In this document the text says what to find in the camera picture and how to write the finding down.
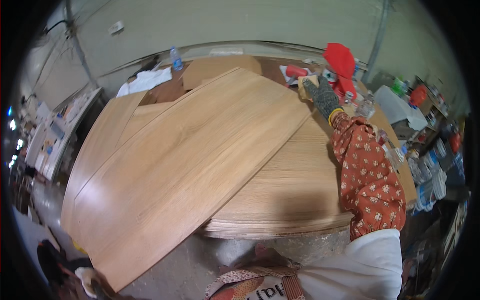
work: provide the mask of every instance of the glove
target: glove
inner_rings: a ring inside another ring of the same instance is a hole
[[[316,87],[309,79],[304,78],[302,84],[312,97],[315,108],[328,120],[328,124],[332,126],[330,116],[333,112],[337,110],[343,111],[343,109],[338,105],[338,97],[328,83],[328,80],[323,76],[319,76],[319,85]]]

